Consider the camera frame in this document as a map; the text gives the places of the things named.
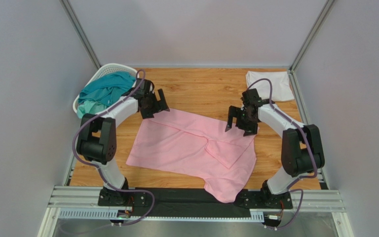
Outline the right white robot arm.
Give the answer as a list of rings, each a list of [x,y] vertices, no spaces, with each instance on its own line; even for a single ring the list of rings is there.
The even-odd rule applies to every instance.
[[[263,122],[282,139],[281,168],[263,183],[266,195],[281,195],[301,179],[315,178],[325,165],[319,128],[288,116],[271,99],[262,99],[256,89],[242,93],[242,107],[230,106],[226,131],[233,126],[244,136],[256,135]]]

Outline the pink t shirt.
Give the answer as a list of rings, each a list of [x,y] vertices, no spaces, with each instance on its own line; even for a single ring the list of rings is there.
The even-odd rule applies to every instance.
[[[144,119],[126,164],[198,177],[223,203],[234,202],[256,164],[253,136],[226,122],[171,109]]]

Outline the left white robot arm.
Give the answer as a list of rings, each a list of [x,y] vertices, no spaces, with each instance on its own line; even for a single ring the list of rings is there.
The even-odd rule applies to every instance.
[[[150,80],[137,79],[133,87],[118,101],[97,114],[85,114],[73,140],[74,156],[94,167],[104,182],[103,187],[127,193],[128,181],[115,161],[117,151],[116,128],[130,116],[140,113],[143,119],[169,111],[163,89],[155,89]]]

